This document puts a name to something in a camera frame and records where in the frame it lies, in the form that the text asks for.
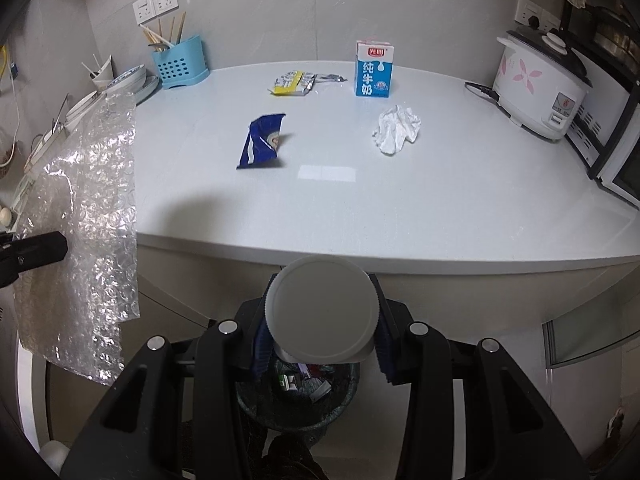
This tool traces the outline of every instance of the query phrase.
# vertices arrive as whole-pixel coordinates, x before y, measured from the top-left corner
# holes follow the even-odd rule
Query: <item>bubble wrap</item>
[[[118,323],[140,316],[131,95],[103,99],[34,184],[20,238],[58,230],[66,258],[14,284],[22,345],[111,384],[124,368]]]

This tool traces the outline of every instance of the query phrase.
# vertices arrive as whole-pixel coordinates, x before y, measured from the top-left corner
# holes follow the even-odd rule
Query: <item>milk carton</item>
[[[359,41],[356,55],[356,95],[389,97],[394,48],[389,43]]]

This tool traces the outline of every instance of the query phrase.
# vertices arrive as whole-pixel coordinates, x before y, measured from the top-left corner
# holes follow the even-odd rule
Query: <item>oven door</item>
[[[598,177],[603,186],[640,208],[640,107]]]

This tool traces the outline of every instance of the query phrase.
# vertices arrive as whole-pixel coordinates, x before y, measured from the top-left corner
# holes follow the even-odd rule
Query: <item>white countertop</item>
[[[289,70],[349,81],[271,96]],[[140,105],[139,242],[276,265],[340,254],[369,272],[410,274],[640,260],[638,210],[589,180],[565,139],[516,127],[460,79],[394,67],[389,99],[357,98],[353,71],[322,61],[227,68]],[[422,129],[385,156],[372,131],[395,104]],[[277,165],[236,170],[249,123],[280,112]]]

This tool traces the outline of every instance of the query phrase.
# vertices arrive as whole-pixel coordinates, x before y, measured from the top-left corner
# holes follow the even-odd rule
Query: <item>crumpled tissue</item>
[[[420,117],[411,108],[399,105],[390,108],[378,118],[378,127],[373,132],[376,146],[385,155],[393,155],[402,150],[404,140],[414,142],[421,124]]]

